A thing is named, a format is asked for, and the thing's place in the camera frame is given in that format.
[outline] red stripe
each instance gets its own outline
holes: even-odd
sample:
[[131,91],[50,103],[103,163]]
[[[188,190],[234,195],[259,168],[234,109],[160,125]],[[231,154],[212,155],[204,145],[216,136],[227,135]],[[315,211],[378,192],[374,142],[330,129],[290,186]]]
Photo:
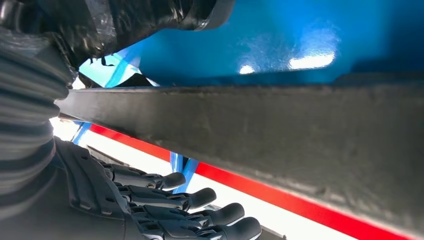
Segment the red stripe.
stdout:
[[[165,161],[170,161],[170,152],[161,147],[129,137],[119,132],[92,125],[90,130],[127,146],[138,149]],[[397,235],[362,220],[336,212],[324,206],[312,203],[300,197],[283,192],[261,182],[239,176],[235,173],[199,163],[196,173],[245,194],[261,199],[267,203],[288,210],[292,213],[320,223],[331,229],[342,232],[360,240],[407,240],[409,238]]]
[[150,154],[152,156],[155,156],[159,159],[165,160],[170,162],[170,151],[163,149],[161,147],[155,146],[153,144],[147,143],[145,141],[141,141],[138,139],[135,139],[133,137],[124,135],[122,133],[119,133],[117,131],[98,126],[98,125],[91,125],[90,130],[96,134],[103,135],[105,137],[108,137],[110,139],[113,139],[117,142],[120,142],[122,144],[125,144],[127,146],[133,147],[135,149],[138,149],[142,152],[145,152],[147,154]]

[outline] dark gray steel bar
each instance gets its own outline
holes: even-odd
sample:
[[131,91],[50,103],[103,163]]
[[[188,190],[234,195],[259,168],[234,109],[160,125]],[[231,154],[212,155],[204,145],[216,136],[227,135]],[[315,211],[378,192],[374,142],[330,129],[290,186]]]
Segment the dark gray steel bar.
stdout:
[[424,83],[70,91],[62,113],[424,236]]

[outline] white surface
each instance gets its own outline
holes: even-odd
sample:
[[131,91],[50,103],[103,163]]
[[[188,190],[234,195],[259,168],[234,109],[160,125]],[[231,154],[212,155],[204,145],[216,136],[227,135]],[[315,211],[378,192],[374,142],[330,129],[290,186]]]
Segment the white surface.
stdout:
[[[169,162],[91,131],[87,131],[81,138],[80,145],[92,146],[119,161],[147,173],[167,175],[172,172]],[[247,217],[255,217],[261,225],[278,234],[286,235],[289,240],[354,239],[339,231],[198,174],[194,174],[192,177],[187,192],[194,193],[207,187],[214,189],[216,192],[217,199],[212,203],[215,206],[222,208],[230,203],[238,202],[243,205]]]

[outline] blue surface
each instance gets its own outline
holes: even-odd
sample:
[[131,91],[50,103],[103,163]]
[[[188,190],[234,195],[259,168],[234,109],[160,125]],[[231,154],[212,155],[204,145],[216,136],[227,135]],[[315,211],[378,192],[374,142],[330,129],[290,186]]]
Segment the blue surface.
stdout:
[[237,0],[218,29],[165,29],[126,53],[161,86],[329,83],[422,70],[423,24],[422,0]]

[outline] blue metal frame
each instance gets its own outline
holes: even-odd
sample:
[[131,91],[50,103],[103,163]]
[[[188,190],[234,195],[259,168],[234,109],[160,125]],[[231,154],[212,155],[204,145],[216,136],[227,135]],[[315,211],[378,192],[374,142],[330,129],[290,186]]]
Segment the blue metal frame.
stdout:
[[78,145],[80,143],[81,138],[90,129],[92,124],[89,122],[76,122],[76,123],[79,123],[79,129],[73,136],[72,142]]
[[185,184],[175,188],[172,192],[174,194],[186,192],[190,181],[198,168],[199,162],[189,158],[187,164],[183,166],[183,155],[171,152],[170,163],[172,172],[180,172],[185,177]]

